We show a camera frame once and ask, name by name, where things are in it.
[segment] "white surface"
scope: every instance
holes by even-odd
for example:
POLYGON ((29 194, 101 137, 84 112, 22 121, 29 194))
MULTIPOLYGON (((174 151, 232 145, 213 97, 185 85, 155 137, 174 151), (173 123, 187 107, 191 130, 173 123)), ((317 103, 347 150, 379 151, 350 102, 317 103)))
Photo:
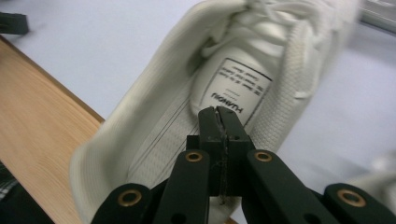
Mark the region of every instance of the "white surface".
MULTIPOLYGON (((0 11, 26 14, 31 32, 7 38, 107 118, 197 2, 1 0, 0 11)), ((279 151, 319 192, 396 150, 396 37, 360 25, 351 40, 279 151)))

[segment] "wooden surface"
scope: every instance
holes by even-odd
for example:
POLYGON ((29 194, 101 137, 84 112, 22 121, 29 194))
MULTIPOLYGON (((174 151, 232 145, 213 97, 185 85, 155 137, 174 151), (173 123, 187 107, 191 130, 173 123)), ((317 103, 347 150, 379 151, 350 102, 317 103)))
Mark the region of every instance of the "wooden surface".
POLYGON ((0 36, 0 161, 55 223, 80 222, 69 161, 102 121, 0 36))

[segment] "shoe tongue label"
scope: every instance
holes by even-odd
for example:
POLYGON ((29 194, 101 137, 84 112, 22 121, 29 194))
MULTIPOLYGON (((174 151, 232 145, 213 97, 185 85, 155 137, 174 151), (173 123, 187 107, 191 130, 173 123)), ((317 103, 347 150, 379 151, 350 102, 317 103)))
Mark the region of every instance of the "shoe tongue label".
POLYGON ((246 126, 257 109, 272 79, 244 63, 226 58, 211 78, 200 107, 225 106, 235 111, 246 126))

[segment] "white shoe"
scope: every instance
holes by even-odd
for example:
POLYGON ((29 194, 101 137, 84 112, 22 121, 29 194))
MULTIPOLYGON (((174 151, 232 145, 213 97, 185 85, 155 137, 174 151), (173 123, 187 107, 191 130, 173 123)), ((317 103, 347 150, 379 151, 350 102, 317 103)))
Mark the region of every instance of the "white shoe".
MULTIPOLYGON (((359 0, 209 0, 193 7, 73 155, 70 182, 82 221, 90 223, 120 185, 153 188, 165 180, 186 136, 199 132, 197 111, 209 105, 235 110, 256 148, 277 151, 358 11, 359 0)), ((209 222, 223 222, 235 206, 212 200, 209 222)))

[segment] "brass rivet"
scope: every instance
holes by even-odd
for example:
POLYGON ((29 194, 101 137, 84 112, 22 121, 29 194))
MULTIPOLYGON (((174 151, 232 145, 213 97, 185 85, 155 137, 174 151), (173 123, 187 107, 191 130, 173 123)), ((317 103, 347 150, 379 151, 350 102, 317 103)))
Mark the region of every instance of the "brass rivet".
POLYGON ((199 152, 190 152, 186 155, 187 161, 200 161, 202 159, 202 154, 199 152))
POLYGON ((358 193, 349 189, 340 189, 337 191, 338 198, 344 203, 352 205, 354 207, 364 207, 366 201, 358 193))
POLYGON ((139 190, 128 189, 128 190, 125 190, 122 194, 120 194, 119 205, 124 206, 124 207, 133 206, 133 205, 139 203, 141 199, 142 199, 142 193, 140 193, 139 190), (133 194, 134 198, 132 200, 125 200, 125 196, 127 196, 128 194, 133 194))
POLYGON ((272 160, 272 156, 267 153, 267 152, 256 152, 254 154, 254 157, 258 160, 258 161, 271 161, 272 160))

